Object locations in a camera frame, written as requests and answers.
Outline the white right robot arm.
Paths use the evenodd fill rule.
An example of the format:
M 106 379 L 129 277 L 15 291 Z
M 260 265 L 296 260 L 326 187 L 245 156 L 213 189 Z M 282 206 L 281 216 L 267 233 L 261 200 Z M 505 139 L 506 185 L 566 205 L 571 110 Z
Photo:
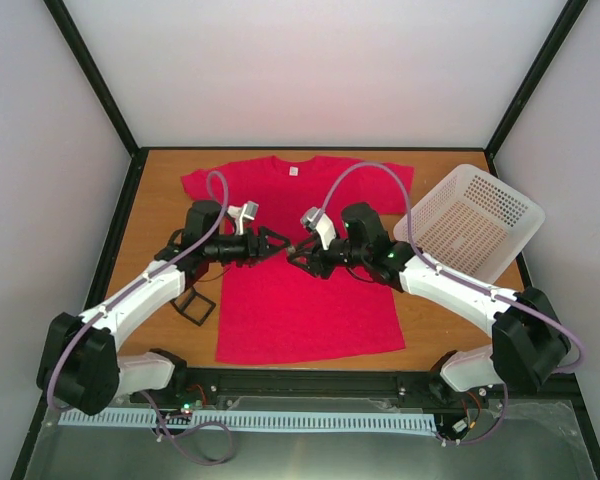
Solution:
M 301 223 L 310 235 L 291 247 L 288 262 L 321 279 L 338 267 L 361 267 L 373 282 L 427 299 L 490 338 L 484 347 L 451 351 L 432 367 L 429 390 L 438 401 L 488 385 L 535 394 L 566 357 L 571 343 L 541 290 L 498 288 L 446 268 L 410 243 L 392 240 L 365 202 L 346 207 L 341 218 L 344 237 L 322 210 L 309 209 Z

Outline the red t-shirt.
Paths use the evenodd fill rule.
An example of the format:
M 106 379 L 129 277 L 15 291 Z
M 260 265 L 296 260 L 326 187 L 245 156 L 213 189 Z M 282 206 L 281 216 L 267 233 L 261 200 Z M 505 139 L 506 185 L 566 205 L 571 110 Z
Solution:
M 219 166 L 229 202 L 258 204 L 254 227 L 265 226 L 298 243 L 305 237 L 301 216 L 328 204 L 332 220 L 354 203 L 367 202 L 382 215 L 400 214 L 399 188 L 412 184 L 410 166 L 391 165 L 352 172 L 332 198 L 339 175 L 355 164 L 347 157 L 315 156 L 288 162 L 276 156 Z M 314 278 L 290 265 L 284 254 L 252 267 L 232 267 L 222 280 L 216 359 L 234 365 L 321 361 L 402 350 L 405 341 L 390 288 L 352 278 L 337 269 Z

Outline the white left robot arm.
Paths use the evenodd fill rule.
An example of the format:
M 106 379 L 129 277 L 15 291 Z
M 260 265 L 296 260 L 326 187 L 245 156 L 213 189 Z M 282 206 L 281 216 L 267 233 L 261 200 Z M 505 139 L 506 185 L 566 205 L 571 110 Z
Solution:
M 256 265 L 289 247 L 288 238 L 266 227 L 253 229 L 258 206 L 194 203 L 147 268 L 109 299 L 78 315 L 61 313 L 48 329 L 36 383 L 48 406 L 96 415 L 121 396 L 154 390 L 166 402 L 188 390 L 186 362 L 154 348 L 122 356 L 129 336 L 166 304 L 184 312 L 197 298 L 196 283 L 212 263 Z

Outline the white perforated plastic basket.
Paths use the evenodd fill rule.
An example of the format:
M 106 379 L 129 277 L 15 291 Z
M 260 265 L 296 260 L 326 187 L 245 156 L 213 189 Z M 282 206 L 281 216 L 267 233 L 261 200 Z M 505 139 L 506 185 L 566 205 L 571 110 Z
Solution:
M 543 209 L 495 176 L 469 164 L 446 175 L 394 227 L 435 259 L 493 284 L 545 221 Z

